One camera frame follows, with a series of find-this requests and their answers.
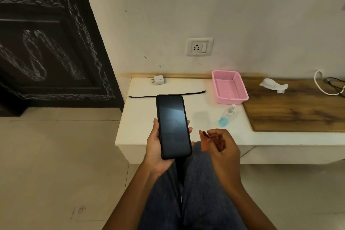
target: switch plate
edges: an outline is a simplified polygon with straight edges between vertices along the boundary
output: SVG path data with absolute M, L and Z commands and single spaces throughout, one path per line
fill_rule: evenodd
M 188 38 L 187 56 L 210 56 L 212 47 L 213 37 Z

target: smartphone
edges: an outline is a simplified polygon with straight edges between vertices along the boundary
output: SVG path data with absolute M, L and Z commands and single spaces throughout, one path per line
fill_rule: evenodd
M 183 97 L 158 95 L 156 104 L 162 159 L 190 156 L 192 144 L 190 143 Z

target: tiled floor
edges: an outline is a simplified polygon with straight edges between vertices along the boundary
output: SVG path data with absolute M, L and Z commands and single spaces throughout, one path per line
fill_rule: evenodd
M 114 146 L 118 109 L 29 109 L 0 118 L 1 229 L 101 230 L 138 168 Z M 345 162 L 242 165 L 278 229 L 345 229 Z

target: crumpled white tissue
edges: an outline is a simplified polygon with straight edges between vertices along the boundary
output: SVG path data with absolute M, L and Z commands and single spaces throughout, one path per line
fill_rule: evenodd
M 288 84 L 280 85 L 277 82 L 275 82 L 273 79 L 270 79 L 270 78 L 265 78 L 261 82 L 260 85 L 263 86 L 264 88 L 276 90 L 278 94 L 280 94 L 280 93 L 283 94 L 285 92 L 285 89 L 287 89 L 287 87 L 289 86 Z

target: jeans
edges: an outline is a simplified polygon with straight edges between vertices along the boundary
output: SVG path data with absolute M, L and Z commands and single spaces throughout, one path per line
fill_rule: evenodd
M 200 144 L 183 164 L 183 187 L 177 167 L 174 162 L 154 184 L 138 229 L 247 229 Z

